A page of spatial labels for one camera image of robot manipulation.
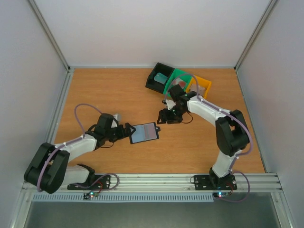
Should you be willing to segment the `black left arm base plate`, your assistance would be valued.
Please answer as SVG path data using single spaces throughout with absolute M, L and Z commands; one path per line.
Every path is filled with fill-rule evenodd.
M 67 186 L 68 190 L 108 190 L 111 184 L 111 175 L 96 175 L 93 180 L 93 185 L 88 187 L 87 183 L 81 184 L 69 184 Z

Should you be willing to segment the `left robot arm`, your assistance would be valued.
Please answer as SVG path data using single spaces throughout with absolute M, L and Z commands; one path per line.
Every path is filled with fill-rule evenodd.
M 41 144 L 24 173 L 24 181 L 39 192 L 56 192 L 62 185 L 77 185 L 91 189 L 96 184 L 95 170 L 87 165 L 69 167 L 73 159 L 102 148 L 106 142 L 131 137 L 136 128 L 129 123 L 119 124 L 117 115 L 102 114 L 96 124 L 83 135 L 59 144 Z

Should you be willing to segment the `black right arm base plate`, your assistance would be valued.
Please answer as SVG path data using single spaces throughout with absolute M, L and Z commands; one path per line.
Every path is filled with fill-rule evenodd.
M 229 174 L 224 178 L 220 178 L 213 183 L 209 175 L 194 175 L 193 184 L 195 190 L 237 190 L 237 184 L 235 176 Z

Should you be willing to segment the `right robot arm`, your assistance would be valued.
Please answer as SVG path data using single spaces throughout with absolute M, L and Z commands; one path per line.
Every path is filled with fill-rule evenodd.
M 252 136 L 241 111 L 222 109 L 197 94 L 186 93 L 180 85 L 172 86 L 168 93 L 171 100 L 164 99 L 166 108 L 159 111 L 158 124 L 179 124 L 185 113 L 200 116 L 216 130 L 219 154 L 209 170 L 208 183 L 219 189 L 232 178 L 233 165 L 241 155 L 248 154 L 253 147 Z

